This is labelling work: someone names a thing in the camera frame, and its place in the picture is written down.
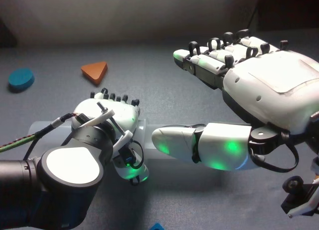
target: clear plastic object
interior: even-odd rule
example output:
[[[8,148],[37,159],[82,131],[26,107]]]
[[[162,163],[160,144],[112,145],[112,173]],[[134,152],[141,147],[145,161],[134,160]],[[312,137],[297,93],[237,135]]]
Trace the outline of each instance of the clear plastic object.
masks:
[[[45,128],[51,121],[34,122],[28,134],[36,133]],[[146,119],[139,120],[133,139],[138,141],[144,148],[145,159],[173,159],[169,155],[158,151],[152,143],[152,133],[155,129],[165,126],[164,124],[148,124]],[[71,122],[66,121],[63,125],[45,135],[34,147],[30,158],[41,157],[42,154],[51,148],[60,146],[66,137],[71,133]]]

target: black cylinder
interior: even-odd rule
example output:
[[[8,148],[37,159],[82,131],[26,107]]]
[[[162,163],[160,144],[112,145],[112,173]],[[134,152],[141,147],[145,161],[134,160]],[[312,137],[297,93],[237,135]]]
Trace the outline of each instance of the black cylinder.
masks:
[[[0,229],[27,226],[37,191],[32,161],[0,161]]]

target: gray tabletop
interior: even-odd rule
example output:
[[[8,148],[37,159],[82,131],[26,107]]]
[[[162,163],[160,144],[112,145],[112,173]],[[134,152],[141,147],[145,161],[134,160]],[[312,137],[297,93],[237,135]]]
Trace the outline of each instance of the gray tabletop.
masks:
[[[319,31],[294,30],[259,33],[278,46],[288,39],[290,49],[319,61]],[[26,135],[37,120],[53,120],[71,112],[91,91],[106,87],[116,95],[141,100],[141,118],[149,123],[209,123],[242,121],[223,102],[221,92],[179,69],[172,53],[187,49],[189,41],[204,44],[210,37],[161,42],[18,48],[0,50],[0,143]],[[81,73],[81,66],[107,61],[109,70],[99,87]],[[7,79],[16,68],[28,67],[35,75],[26,91],[13,94]],[[122,180],[110,165],[88,215],[77,229],[147,230],[160,223],[166,230],[318,229],[317,217],[289,219],[280,204],[286,193],[281,185],[300,175],[310,182],[315,155],[301,144],[299,166],[288,174],[264,169],[217,171],[178,160],[148,161],[150,178],[138,187]],[[2,153],[0,159],[21,159],[25,148]],[[285,148],[267,160],[284,167],[293,164]]]

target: robotic hand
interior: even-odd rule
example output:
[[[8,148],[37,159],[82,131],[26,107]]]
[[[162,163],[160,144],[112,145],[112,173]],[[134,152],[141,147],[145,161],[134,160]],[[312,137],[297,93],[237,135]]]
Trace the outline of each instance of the robotic hand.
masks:
[[[0,229],[78,226],[112,159],[118,174],[132,185],[148,177],[144,154],[140,157],[133,150],[134,144],[140,145],[132,140],[138,101],[128,105],[124,96],[115,102],[113,94],[110,100],[99,99],[106,95],[98,93],[80,103],[75,110],[80,114],[64,115],[33,135],[0,146],[3,152],[33,140],[24,160],[0,161]],[[28,159],[37,141],[68,118],[72,118],[72,132],[62,145]]]
[[[289,172],[299,161],[295,145],[302,142],[318,154],[319,63],[287,47],[287,41],[278,49],[245,29],[227,32],[222,40],[211,38],[207,47],[193,41],[188,50],[175,51],[177,66],[219,88],[225,103],[247,124],[164,126],[152,134],[155,147],[177,159],[229,171],[262,167]],[[282,144],[295,157],[288,169],[264,157]],[[318,158],[313,170],[319,175]],[[290,218],[318,213],[318,183],[303,185],[298,176],[284,183],[289,196],[282,208]]]

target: green cable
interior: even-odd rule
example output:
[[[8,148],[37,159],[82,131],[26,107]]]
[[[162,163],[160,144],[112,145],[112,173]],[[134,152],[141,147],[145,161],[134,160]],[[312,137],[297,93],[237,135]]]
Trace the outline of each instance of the green cable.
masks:
[[[32,135],[30,137],[18,140],[17,142],[14,142],[12,144],[6,145],[4,147],[0,147],[0,153],[5,152],[5,151],[10,150],[10,149],[13,149],[13,148],[16,148],[20,145],[26,144],[30,141],[33,141],[34,139],[35,139],[35,135]]]

